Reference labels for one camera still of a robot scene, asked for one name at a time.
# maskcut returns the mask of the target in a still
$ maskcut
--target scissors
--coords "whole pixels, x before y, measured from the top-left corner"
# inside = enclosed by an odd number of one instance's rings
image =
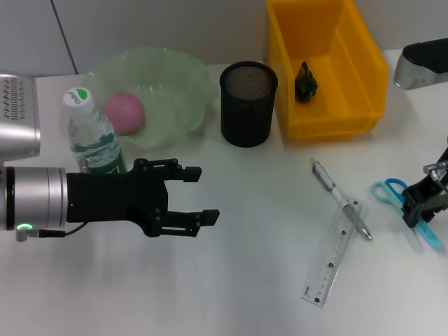
[[[372,187],[370,187],[370,192],[377,200],[383,203],[390,204],[391,206],[396,208],[401,215],[403,215],[402,207],[405,198],[392,186],[392,184],[398,184],[399,186],[402,186],[403,189],[407,188],[407,185],[404,181],[401,181],[398,178],[388,178],[387,180],[385,180],[385,182],[374,183]],[[379,188],[381,188],[386,193],[386,196],[380,195],[378,193]],[[440,239],[438,239],[438,237],[422,217],[420,217],[419,222],[415,226],[415,230],[434,249],[441,249],[443,247],[443,243],[440,241]]]

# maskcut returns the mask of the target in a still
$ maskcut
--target yellow plastic bin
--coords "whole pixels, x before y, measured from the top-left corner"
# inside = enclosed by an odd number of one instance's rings
[[[267,12],[286,136],[322,141],[371,130],[384,113],[389,70],[353,0],[267,0]],[[303,61],[319,85],[308,102],[294,93]]]

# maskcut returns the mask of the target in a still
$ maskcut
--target bottle cap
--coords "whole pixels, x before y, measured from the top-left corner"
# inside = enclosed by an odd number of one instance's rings
[[[63,110],[71,117],[88,117],[95,111],[92,94],[84,87],[74,87],[64,94]]]

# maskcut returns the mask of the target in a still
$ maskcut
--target ruler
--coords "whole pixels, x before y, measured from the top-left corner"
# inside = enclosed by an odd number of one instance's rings
[[[356,212],[361,214],[363,205],[356,199],[346,198],[353,204]],[[320,307],[324,306],[354,230],[354,225],[339,208],[309,268],[302,298]]]

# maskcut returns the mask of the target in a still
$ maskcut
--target silver pen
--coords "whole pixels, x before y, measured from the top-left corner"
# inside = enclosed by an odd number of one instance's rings
[[[372,240],[372,235],[370,234],[367,226],[365,226],[363,220],[356,212],[355,208],[348,199],[344,196],[341,190],[337,187],[335,182],[329,177],[322,164],[315,159],[311,159],[311,164],[313,166],[313,174],[321,182],[322,186],[333,196],[339,206],[342,208],[344,214],[347,218],[355,225],[357,231],[366,239]]]

